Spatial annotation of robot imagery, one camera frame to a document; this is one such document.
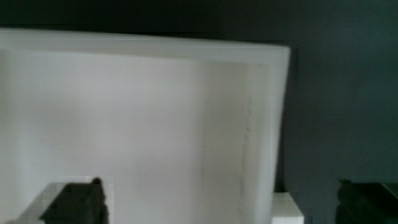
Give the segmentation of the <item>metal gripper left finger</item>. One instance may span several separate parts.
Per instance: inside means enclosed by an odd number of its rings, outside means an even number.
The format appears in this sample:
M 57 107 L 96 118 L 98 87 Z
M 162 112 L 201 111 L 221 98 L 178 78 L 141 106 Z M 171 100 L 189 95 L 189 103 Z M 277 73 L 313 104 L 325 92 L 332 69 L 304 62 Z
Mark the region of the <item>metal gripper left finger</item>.
M 110 224 L 103 181 L 68 183 L 39 216 L 45 224 Z

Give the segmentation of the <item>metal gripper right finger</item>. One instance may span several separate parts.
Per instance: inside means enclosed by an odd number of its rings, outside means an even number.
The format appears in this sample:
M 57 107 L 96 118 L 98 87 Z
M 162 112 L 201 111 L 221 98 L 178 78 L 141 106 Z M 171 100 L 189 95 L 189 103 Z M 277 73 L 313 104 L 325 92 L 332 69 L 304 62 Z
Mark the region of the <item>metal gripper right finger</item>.
M 398 183 L 341 181 L 336 224 L 398 224 Z

